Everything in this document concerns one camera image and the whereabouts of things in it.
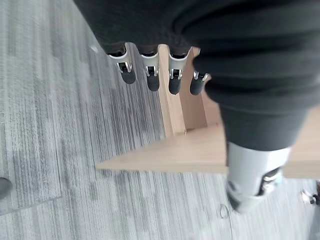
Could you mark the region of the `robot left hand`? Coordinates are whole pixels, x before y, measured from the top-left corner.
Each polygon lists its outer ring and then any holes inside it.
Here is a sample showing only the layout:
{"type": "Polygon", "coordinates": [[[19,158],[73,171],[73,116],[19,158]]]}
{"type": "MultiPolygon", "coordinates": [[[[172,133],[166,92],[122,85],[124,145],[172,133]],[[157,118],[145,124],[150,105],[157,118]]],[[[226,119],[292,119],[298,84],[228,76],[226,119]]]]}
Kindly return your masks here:
{"type": "Polygon", "coordinates": [[[227,196],[247,212],[277,185],[291,148],[320,103],[317,0],[77,0],[104,52],[125,68],[124,43],[148,56],[165,44],[211,79],[227,157],[227,196]]]}

